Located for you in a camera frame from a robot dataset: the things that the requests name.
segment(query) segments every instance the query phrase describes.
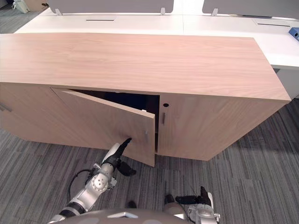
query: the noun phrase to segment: closed cabinet door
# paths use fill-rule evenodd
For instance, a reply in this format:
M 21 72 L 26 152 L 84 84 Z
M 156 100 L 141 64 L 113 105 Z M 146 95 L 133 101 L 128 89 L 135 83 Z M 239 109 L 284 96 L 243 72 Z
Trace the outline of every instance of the closed cabinet door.
M 218 96 L 160 96 L 158 154 L 208 161 L 285 103 Z
M 132 141 L 124 155 L 154 166 L 155 115 L 68 89 L 0 84 L 1 127 L 20 138 L 109 149 Z

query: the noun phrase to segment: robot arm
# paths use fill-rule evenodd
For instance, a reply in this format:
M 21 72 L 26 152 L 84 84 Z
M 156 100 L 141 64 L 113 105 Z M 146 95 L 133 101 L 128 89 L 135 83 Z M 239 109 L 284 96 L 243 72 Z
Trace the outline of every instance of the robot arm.
M 204 187 L 200 188 L 200 195 L 177 196 L 179 204 L 188 204 L 189 218 L 196 224 L 219 224 L 220 214 L 214 213 L 213 197 Z
M 109 150 L 101 165 L 94 164 L 93 167 L 97 169 L 97 174 L 87 182 L 85 188 L 79 191 L 58 215 L 51 219 L 49 224 L 89 212 L 99 196 L 116 185 L 117 181 L 112 177 L 116 168 L 125 176 L 136 174 L 135 170 L 120 160 L 120 156 L 131 140 L 131 138 L 125 140 L 121 145 L 116 143 Z

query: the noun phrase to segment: white robotic arm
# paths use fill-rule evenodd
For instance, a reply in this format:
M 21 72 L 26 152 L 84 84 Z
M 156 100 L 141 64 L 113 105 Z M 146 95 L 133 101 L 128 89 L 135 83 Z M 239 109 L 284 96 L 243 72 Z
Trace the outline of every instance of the white robotic arm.
M 219 223 L 220 215 L 214 214 L 212 195 L 208 195 L 203 187 L 200 196 L 176 197 L 176 201 L 180 204 L 197 204 L 190 206 L 189 215 L 174 200 L 165 205 L 164 212 L 141 209 L 90 212 L 99 196 L 116 185 L 117 181 L 112 177 L 115 169 L 125 176 L 136 174 L 135 170 L 120 160 L 120 156 L 130 141 L 131 138 L 121 145 L 114 144 L 101 165 L 94 164 L 96 172 L 93 172 L 94 175 L 88 180 L 84 189 L 79 191 L 48 224 L 56 222 L 59 224 L 186 224 L 188 221 L 196 224 Z

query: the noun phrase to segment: wood grain surface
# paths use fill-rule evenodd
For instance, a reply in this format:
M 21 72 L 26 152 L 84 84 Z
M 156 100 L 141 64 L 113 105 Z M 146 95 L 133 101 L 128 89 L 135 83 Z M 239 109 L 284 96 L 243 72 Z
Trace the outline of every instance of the wood grain surface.
M 83 131 L 97 135 L 90 140 L 90 145 L 107 148 L 132 138 L 124 155 L 150 166 L 155 165 L 154 114 L 72 90 L 53 90 L 88 126 Z
M 228 97 L 160 96 L 158 154 L 208 161 L 285 103 Z
M 4 34 L 0 82 L 289 101 L 253 38 Z
M 1 127 L 30 141 L 101 149 L 132 137 L 124 155 L 154 166 L 154 114 L 109 101 L 104 104 L 98 98 L 92 101 L 93 97 L 82 93 L 72 97 L 72 92 L 1 83 L 0 102 L 12 109 L 0 111 Z M 75 110 L 74 101 L 78 103 Z

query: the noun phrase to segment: cabinet handle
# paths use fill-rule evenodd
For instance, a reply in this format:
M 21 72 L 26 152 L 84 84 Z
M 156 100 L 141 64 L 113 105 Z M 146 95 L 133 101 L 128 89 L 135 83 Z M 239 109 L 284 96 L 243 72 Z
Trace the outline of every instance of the cabinet handle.
M 148 132 L 148 130 L 146 130 L 146 131 L 144 132 L 144 135 L 145 135 L 145 140 L 146 140 L 146 142 L 148 143 L 148 142 L 149 142 L 149 132 Z
M 10 109 L 9 107 L 5 106 L 4 104 L 0 103 L 0 110 L 4 111 L 7 110 L 9 112 L 13 111 L 12 109 Z
M 163 114 L 162 114 L 162 125 L 165 124 L 165 117 L 166 117 L 166 113 L 163 113 Z

